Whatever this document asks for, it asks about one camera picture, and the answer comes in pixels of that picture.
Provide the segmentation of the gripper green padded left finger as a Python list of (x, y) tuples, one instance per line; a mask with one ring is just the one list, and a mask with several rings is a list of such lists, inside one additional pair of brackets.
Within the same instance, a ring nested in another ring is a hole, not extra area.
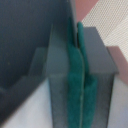
[(67, 50), (70, 64), (68, 73), (67, 99), (68, 128), (79, 128), (81, 87), (83, 85), (83, 62), (80, 50), (74, 45), (71, 19), (68, 19), (67, 38)]

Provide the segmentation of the gripper green padded right finger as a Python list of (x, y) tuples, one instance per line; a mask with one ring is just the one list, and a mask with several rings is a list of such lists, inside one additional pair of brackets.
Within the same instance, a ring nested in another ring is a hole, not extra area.
[(78, 23), (78, 40), (79, 40), (80, 51), (84, 59), (84, 67), (85, 67), (84, 87), (82, 89), (83, 91), (82, 111), (81, 111), (82, 128), (91, 128), (95, 114), (98, 80), (94, 75), (91, 75), (89, 71), (89, 62), (88, 62), (85, 41), (84, 41), (84, 28), (81, 22)]

